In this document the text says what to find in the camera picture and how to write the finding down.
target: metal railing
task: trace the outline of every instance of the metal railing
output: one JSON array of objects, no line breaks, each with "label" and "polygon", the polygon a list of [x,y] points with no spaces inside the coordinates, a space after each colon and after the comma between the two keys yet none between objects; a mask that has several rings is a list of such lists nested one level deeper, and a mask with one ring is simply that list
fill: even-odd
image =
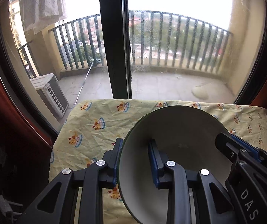
[{"label": "metal railing", "polygon": [[73,64],[78,69],[79,62],[82,68],[84,68],[85,61],[87,61],[88,67],[91,66],[92,62],[95,62],[94,65],[104,65],[105,54],[102,49],[103,45],[101,43],[98,19],[100,19],[100,14],[95,14],[60,24],[59,26],[51,29],[54,33],[65,70],[68,69],[66,59],[70,69],[74,68]]},{"label": "metal railing", "polygon": [[26,52],[26,49],[28,49],[29,56],[30,56],[31,60],[33,61],[33,63],[35,64],[34,56],[32,54],[31,48],[29,46],[29,43],[24,44],[23,46],[18,48],[18,53],[19,53],[21,62],[23,64],[24,68],[25,68],[25,71],[28,74],[28,77],[30,79],[32,79],[32,78],[37,77],[37,75],[36,75],[35,71],[33,70],[33,67],[32,67],[31,62],[29,60],[29,56],[28,56],[28,54]]},{"label": "metal railing", "polygon": [[[231,34],[199,19],[159,11],[129,11],[129,22],[133,65],[140,57],[140,65],[144,65],[144,58],[148,58],[148,65],[151,66],[156,57],[156,66],[217,73]],[[162,52],[165,54],[163,65]]]}]

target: large bowl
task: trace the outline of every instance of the large bowl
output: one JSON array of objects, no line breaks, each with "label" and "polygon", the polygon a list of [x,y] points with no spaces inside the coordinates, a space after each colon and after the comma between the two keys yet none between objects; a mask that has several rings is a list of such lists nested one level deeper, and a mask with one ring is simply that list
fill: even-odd
[{"label": "large bowl", "polygon": [[118,161],[118,187],[131,215],[141,224],[167,221],[168,190],[152,181],[147,145],[154,138],[185,169],[208,169],[224,185],[231,162],[215,147],[219,133],[229,134],[210,114],[188,106],[168,106],[141,118],[127,134]]}]

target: silver bolt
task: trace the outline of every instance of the silver bolt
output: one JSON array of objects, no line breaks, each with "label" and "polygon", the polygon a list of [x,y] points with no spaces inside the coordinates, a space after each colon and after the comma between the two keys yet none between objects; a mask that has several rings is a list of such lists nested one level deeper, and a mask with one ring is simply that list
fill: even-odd
[{"label": "silver bolt", "polygon": [[104,160],[98,160],[98,161],[96,162],[96,165],[98,165],[98,166],[103,166],[103,165],[105,165],[105,163],[106,163],[106,161],[104,161]]},{"label": "silver bolt", "polygon": [[207,175],[209,174],[209,171],[208,171],[207,169],[201,169],[200,173],[201,173],[202,175],[207,176]]},{"label": "silver bolt", "polygon": [[62,173],[63,173],[63,174],[70,174],[70,172],[71,172],[71,169],[70,169],[70,168],[64,168],[64,169],[62,170]]},{"label": "silver bolt", "polygon": [[174,161],[167,161],[167,165],[169,167],[174,167],[176,165],[176,163]]}]

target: patterned tablecloth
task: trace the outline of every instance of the patterned tablecloth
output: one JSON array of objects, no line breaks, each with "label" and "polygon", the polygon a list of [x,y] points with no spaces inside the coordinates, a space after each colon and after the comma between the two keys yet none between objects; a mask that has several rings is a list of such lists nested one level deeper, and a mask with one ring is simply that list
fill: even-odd
[{"label": "patterned tablecloth", "polygon": [[[66,167],[75,171],[101,159],[104,152],[113,149],[116,138],[125,138],[141,117],[167,105],[187,105],[204,110],[231,134],[267,151],[267,110],[261,107],[186,101],[84,101],[70,112],[54,144],[49,181]],[[118,187],[103,190],[103,213],[105,224],[136,224],[122,202]]]}]

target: air conditioner outdoor unit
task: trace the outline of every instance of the air conditioner outdoor unit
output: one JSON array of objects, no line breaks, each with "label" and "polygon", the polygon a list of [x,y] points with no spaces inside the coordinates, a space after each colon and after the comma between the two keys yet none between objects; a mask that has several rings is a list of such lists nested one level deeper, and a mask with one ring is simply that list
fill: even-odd
[{"label": "air conditioner outdoor unit", "polygon": [[53,73],[30,80],[39,96],[55,117],[62,118],[69,105]]}]

